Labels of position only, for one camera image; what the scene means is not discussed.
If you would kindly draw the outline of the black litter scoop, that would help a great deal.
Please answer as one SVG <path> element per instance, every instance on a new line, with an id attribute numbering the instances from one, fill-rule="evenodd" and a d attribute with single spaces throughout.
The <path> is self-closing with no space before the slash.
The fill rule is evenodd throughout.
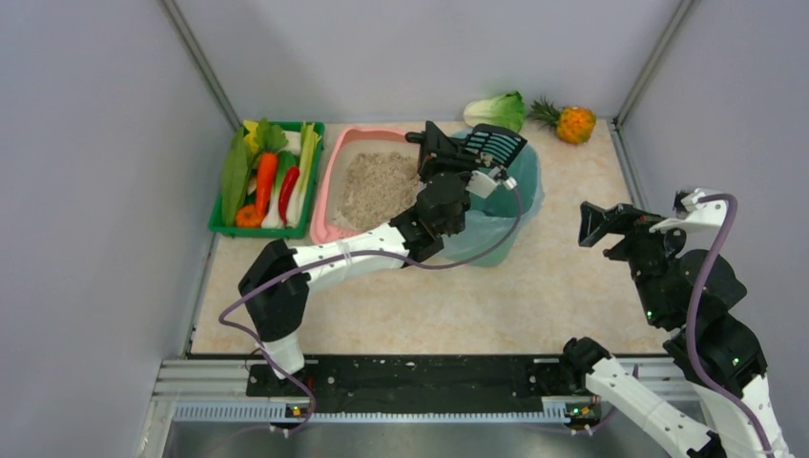
<path id="1" fill-rule="evenodd" d="M 466 149 L 483 159 L 488 158 L 488 168 L 500 166 L 507 169 L 528 141 L 508 128 L 481 123 L 466 135 L 463 143 Z"/>

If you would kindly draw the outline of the green trash bin with bag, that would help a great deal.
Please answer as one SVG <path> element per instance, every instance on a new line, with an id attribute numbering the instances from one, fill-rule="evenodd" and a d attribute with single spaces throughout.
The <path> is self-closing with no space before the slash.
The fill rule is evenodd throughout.
<path id="1" fill-rule="evenodd" d="M 522 228 L 540 212 L 545 191 L 541 178 L 540 158 L 536 150 L 527 144 L 509 165 L 508 174 L 517 181 L 521 201 L 514 194 L 498 187 L 487 198 L 472 195 L 471 207 L 466 212 L 465 230 L 454 236 L 444 237 L 444 249 L 439 253 L 451 261 L 467 260 L 491 246 L 496 249 L 474 260 L 475 266 L 495 267 L 508 256 L 517 235 L 508 231 L 518 221 Z"/>

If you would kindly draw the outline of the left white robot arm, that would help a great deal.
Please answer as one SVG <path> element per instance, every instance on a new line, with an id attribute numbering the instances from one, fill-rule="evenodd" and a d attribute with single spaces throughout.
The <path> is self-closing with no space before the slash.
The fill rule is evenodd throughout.
<path id="1" fill-rule="evenodd" d="M 463 138 L 446 136 L 428 121 L 405 140 L 419 147 L 422 189 L 414 204 L 388 222 L 347 239 L 290 247 L 269 242 L 239 282 L 251 335 L 274 375 L 291 379 L 305 366 L 297 331 L 309 296 L 381 270 L 425 266 L 444 239 L 462 233 L 471 198 L 487 197 L 507 177 L 525 140 L 503 140 L 503 129 L 479 124 Z"/>

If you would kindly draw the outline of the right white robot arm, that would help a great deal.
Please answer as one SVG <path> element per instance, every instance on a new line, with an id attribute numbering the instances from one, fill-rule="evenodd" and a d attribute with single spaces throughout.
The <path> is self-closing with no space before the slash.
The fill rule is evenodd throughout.
<path id="1" fill-rule="evenodd" d="M 706 422 L 645 387 L 593 339 L 569 340 L 560 365 L 574 387 L 609 403 L 673 457 L 791 453 L 771 404 L 761 344 L 732 314 L 747 291 L 720 250 L 737 209 L 730 194 L 700 192 L 679 194 L 673 219 L 630 204 L 580 206 L 579 245 L 619 237 L 604 256 L 629 265 L 646 320 L 670 332 L 664 350 L 693 387 Z"/>

